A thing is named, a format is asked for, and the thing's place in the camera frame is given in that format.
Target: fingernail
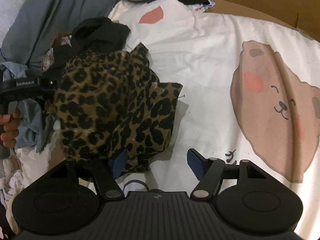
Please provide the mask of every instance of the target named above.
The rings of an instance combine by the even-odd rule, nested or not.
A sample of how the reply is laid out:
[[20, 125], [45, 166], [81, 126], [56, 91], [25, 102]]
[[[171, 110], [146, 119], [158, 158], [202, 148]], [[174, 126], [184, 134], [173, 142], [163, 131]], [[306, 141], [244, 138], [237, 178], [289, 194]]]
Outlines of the fingernail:
[[3, 117], [2, 117], [2, 120], [4, 122], [9, 122], [10, 121], [10, 115], [9, 114], [5, 114]]

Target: leopard print garment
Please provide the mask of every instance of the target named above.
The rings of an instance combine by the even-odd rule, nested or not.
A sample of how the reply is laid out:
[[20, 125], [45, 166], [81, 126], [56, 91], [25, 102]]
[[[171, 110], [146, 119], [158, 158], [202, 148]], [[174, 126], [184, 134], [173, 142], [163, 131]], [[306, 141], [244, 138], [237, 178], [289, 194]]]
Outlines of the leopard print garment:
[[51, 107], [61, 119], [67, 155], [89, 160], [116, 157], [126, 148], [124, 172], [144, 172], [148, 159], [170, 143], [182, 85], [160, 83], [149, 68], [147, 48], [71, 59]]

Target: finger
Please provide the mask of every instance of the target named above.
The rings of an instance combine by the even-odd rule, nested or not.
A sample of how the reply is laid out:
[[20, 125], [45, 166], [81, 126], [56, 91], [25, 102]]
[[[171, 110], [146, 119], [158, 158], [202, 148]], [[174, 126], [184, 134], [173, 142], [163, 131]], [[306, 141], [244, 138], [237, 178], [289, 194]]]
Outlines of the finger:
[[21, 117], [21, 112], [20, 110], [17, 108], [13, 113], [13, 118], [20, 118]]
[[3, 130], [5, 132], [16, 130], [20, 125], [20, 121], [21, 121], [21, 119], [13, 119], [11, 122], [5, 123], [3, 125]]
[[9, 122], [10, 117], [11, 116], [9, 114], [4, 114], [4, 115], [0, 114], [0, 125], [3, 125], [5, 123]]
[[0, 136], [0, 139], [3, 142], [10, 141], [10, 140], [16, 138], [18, 135], [19, 135], [19, 130], [16, 129], [16, 130], [13, 130], [13, 131], [2, 133], [1, 136]]
[[14, 148], [16, 144], [17, 144], [17, 141], [15, 139], [3, 142], [3, 146], [7, 148]]

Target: cartoon bear nose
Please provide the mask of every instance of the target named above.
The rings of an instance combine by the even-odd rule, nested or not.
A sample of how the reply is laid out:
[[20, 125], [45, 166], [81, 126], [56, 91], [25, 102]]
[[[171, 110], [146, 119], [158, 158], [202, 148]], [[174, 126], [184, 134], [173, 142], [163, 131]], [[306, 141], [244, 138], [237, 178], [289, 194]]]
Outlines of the cartoon bear nose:
[[288, 108], [287, 108], [287, 106], [284, 104], [284, 102], [279, 101], [279, 105], [281, 106], [281, 108], [282, 108], [284, 111], [287, 111], [287, 110], [288, 110]]

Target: brown cartoon bear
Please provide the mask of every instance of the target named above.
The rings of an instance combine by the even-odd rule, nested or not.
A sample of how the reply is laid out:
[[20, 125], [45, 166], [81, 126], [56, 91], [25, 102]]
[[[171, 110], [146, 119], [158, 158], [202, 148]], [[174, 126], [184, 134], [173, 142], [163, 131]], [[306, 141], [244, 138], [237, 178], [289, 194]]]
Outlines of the brown cartoon bear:
[[301, 82], [269, 45], [242, 44], [230, 89], [253, 151], [290, 182], [302, 182], [319, 144], [320, 89]]

